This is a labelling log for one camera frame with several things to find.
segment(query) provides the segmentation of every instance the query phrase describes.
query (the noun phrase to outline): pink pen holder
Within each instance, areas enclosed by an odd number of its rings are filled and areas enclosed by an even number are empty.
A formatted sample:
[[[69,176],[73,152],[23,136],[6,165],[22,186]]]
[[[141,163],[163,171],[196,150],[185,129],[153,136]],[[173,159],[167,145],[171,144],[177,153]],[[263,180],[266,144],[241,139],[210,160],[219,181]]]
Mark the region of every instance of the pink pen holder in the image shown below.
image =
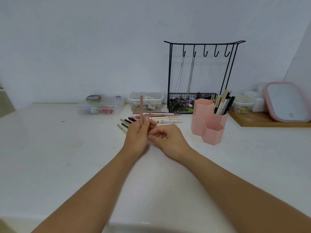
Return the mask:
[[[217,145],[225,131],[228,114],[214,114],[214,103],[207,99],[194,101],[191,131],[202,137],[205,143]]]

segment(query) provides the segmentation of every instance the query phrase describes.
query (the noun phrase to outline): black hook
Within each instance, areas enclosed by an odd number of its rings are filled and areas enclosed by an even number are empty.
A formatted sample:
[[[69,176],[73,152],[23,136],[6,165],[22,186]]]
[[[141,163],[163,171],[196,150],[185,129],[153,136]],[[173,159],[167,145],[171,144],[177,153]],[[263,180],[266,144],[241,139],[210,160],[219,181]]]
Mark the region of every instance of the black hook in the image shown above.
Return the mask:
[[[184,49],[185,49],[185,45],[183,47],[183,57],[185,57],[185,55],[186,55],[186,52],[184,51]]]
[[[196,55],[196,52],[194,52],[194,47],[195,47],[195,45],[193,45],[193,57],[195,57],[195,55]]]
[[[227,52],[227,47],[228,47],[228,45],[226,46],[226,50],[225,50],[225,57],[228,57],[228,55],[230,54],[230,52],[228,52],[228,54],[226,55],[226,52]]]
[[[206,54],[205,54],[205,46],[206,46],[206,45],[204,45],[204,50],[203,50],[203,55],[204,55],[204,57],[206,57],[207,54],[208,54],[208,51],[206,51]]]
[[[214,56],[215,56],[215,57],[217,57],[217,56],[218,56],[218,53],[219,53],[219,52],[217,52],[217,55],[215,55],[215,54],[216,54],[216,48],[217,48],[217,45],[215,46],[215,52],[214,52]]]

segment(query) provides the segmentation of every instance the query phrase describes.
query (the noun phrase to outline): white desk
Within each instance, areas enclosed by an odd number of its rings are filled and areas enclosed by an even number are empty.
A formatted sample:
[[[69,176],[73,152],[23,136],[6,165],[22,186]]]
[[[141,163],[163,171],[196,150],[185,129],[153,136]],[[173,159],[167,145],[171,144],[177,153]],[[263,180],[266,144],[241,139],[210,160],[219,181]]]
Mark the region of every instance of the white desk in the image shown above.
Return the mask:
[[[44,219],[121,149],[120,116],[77,114],[72,104],[34,104],[0,119],[0,217]],[[198,152],[311,216],[311,129],[242,128],[228,118],[222,142],[177,126]],[[110,225],[234,232],[194,176],[151,146],[130,172]]]

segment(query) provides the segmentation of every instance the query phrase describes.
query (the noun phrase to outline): forearm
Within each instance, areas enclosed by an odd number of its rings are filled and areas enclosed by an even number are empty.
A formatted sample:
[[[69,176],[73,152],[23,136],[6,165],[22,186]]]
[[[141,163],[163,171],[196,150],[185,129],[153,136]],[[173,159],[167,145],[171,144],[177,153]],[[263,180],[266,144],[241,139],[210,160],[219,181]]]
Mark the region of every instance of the forearm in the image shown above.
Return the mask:
[[[311,219],[192,150],[179,162],[202,183],[235,228],[243,232],[307,232]]]
[[[102,232],[134,161],[120,151],[33,233]]]

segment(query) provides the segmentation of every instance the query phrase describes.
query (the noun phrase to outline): wooden tray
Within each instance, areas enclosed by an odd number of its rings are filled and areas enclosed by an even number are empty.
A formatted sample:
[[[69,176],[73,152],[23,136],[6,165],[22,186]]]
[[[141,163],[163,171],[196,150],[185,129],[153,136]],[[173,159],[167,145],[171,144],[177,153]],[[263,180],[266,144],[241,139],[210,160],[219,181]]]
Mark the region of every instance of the wooden tray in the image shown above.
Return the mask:
[[[241,126],[241,127],[311,127],[311,121],[308,123],[297,123],[297,122],[277,122],[269,113],[234,113],[229,110],[230,116]]]

